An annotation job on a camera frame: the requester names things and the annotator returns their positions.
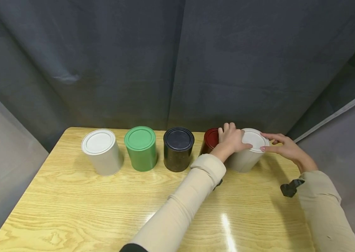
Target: black can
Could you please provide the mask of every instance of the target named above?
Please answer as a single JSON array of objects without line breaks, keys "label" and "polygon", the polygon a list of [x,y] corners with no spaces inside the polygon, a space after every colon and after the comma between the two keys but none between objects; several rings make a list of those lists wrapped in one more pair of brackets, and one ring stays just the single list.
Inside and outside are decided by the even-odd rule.
[{"label": "black can", "polygon": [[163,163],[172,172],[183,172],[190,164],[194,136],[183,127],[167,130],[163,136]]}]

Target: metal tin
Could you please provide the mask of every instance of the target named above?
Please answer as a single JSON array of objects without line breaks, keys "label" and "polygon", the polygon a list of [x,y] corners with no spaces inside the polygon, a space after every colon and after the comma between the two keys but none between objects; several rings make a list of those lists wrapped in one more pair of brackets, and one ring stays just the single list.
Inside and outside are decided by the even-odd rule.
[{"label": "metal tin", "polygon": [[97,129],[84,137],[82,151],[87,155],[99,175],[113,175],[121,169],[122,155],[116,136],[107,129]]},{"label": "metal tin", "polygon": [[242,143],[250,143],[253,145],[253,148],[244,149],[241,152],[232,154],[225,162],[225,165],[228,169],[246,173],[249,172],[264,155],[264,151],[260,150],[260,147],[270,146],[270,142],[267,138],[260,135],[260,131],[254,128],[242,128],[242,130],[245,131]]},{"label": "metal tin", "polygon": [[174,127],[163,136],[163,163],[172,172],[182,172],[190,164],[194,144],[193,134],[186,128]]},{"label": "metal tin", "polygon": [[200,155],[210,154],[218,144],[218,128],[210,128],[204,133],[204,139],[200,150]]},{"label": "metal tin", "polygon": [[155,132],[148,127],[138,126],[127,132],[124,143],[131,165],[139,172],[147,172],[156,165]]}]

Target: beige sleeve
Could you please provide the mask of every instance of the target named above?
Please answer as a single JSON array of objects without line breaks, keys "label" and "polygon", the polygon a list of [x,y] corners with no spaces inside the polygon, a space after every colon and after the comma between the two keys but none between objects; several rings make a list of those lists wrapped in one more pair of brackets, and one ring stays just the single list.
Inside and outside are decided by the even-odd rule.
[{"label": "beige sleeve", "polygon": [[177,251],[200,205],[226,172],[224,164],[210,154],[198,157],[191,168],[176,191],[130,243],[148,252]]},{"label": "beige sleeve", "polygon": [[317,252],[355,252],[355,234],[340,206],[341,198],[321,171],[305,172],[297,188]]}]

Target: black lid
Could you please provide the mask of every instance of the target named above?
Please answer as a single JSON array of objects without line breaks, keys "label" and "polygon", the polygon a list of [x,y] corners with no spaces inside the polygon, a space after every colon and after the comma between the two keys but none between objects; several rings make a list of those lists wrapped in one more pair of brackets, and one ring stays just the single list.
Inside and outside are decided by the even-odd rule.
[{"label": "black lid", "polygon": [[163,142],[175,151],[187,151],[194,144],[194,136],[187,128],[174,127],[165,132]]}]

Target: hand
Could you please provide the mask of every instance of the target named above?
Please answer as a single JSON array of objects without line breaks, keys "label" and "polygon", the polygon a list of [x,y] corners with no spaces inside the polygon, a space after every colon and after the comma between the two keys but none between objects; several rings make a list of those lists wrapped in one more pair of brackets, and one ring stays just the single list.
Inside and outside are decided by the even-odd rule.
[{"label": "hand", "polygon": [[262,146],[260,149],[265,152],[273,152],[280,154],[286,159],[291,160],[296,164],[301,173],[311,172],[313,170],[318,170],[315,161],[306,154],[291,138],[284,136],[283,134],[267,134],[262,133],[262,136],[268,138],[269,140],[274,140],[273,145],[282,143],[282,146]]},{"label": "hand", "polygon": [[244,133],[243,130],[237,129],[234,123],[226,122],[223,128],[218,128],[219,143],[210,154],[225,162],[234,152],[251,149],[253,147],[251,144],[242,143]]}]

